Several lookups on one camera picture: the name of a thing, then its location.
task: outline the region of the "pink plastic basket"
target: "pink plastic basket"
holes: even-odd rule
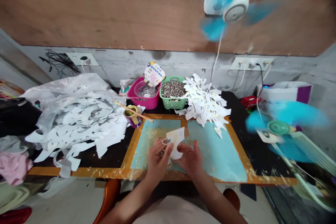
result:
[[[157,91],[156,95],[153,98],[143,98],[143,97],[138,97],[135,92],[134,92],[134,87],[136,86],[136,84],[138,84],[140,81],[143,81],[143,77],[137,79],[133,85],[131,86],[131,88],[129,89],[127,96],[129,98],[131,98],[132,102],[138,106],[144,106],[146,107],[146,109],[155,109],[158,106],[159,103],[159,93],[160,93],[160,88],[162,85],[162,82],[160,82],[159,84],[159,90]]]

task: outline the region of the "glue can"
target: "glue can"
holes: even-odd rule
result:
[[[128,107],[132,110],[134,110],[135,112],[139,113],[139,109],[137,106],[134,105],[128,105]],[[130,123],[130,125],[133,128],[139,128],[142,124],[142,117],[132,113],[129,110],[125,110],[124,111],[124,116],[126,117],[127,121]]]

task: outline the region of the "pink cloth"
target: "pink cloth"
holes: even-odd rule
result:
[[[28,154],[23,152],[0,152],[0,174],[7,183],[16,186],[23,183],[26,173],[33,167]]]

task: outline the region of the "table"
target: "table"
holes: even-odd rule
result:
[[[259,185],[295,185],[297,179],[285,164],[283,159],[270,151],[266,143],[262,142],[257,134],[249,134],[245,128],[245,119],[248,116],[245,108],[240,104],[237,97],[232,92],[222,92],[221,96],[227,101],[227,107],[232,109],[229,116],[227,130],[238,152],[239,158],[247,173],[249,184]],[[152,119],[166,118],[177,119],[173,110],[166,110],[160,99],[156,109],[145,110],[148,117]],[[181,126],[187,126],[187,121],[181,121]],[[96,149],[90,148],[81,152],[78,156],[81,164],[77,171],[71,173],[72,176],[112,178],[140,180],[146,170],[133,170],[131,163],[137,147],[141,129],[128,127],[125,138],[120,143],[112,145],[107,152],[99,159]],[[37,163],[30,171],[29,175],[49,175],[57,176],[60,168],[54,167],[52,158],[49,157],[43,162]],[[189,177],[179,171],[169,170],[164,176],[164,180],[189,180]],[[234,181],[221,181],[213,178],[215,182],[236,183]]]

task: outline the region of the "paintbrush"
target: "paintbrush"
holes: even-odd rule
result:
[[[113,101],[115,104],[119,105],[120,107],[123,107],[124,109],[128,110],[128,111],[131,111],[132,113],[136,114],[137,116],[140,116],[144,119],[146,119],[147,121],[150,121],[151,123],[153,123],[154,121],[150,118],[148,118],[147,116],[144,116],[142,114],[139,114],[138,112],[135,112],[133,109],[129,108],[129,107],[126,107],[124,105],[122,105],[120,102],[117,102],[117,101]]]

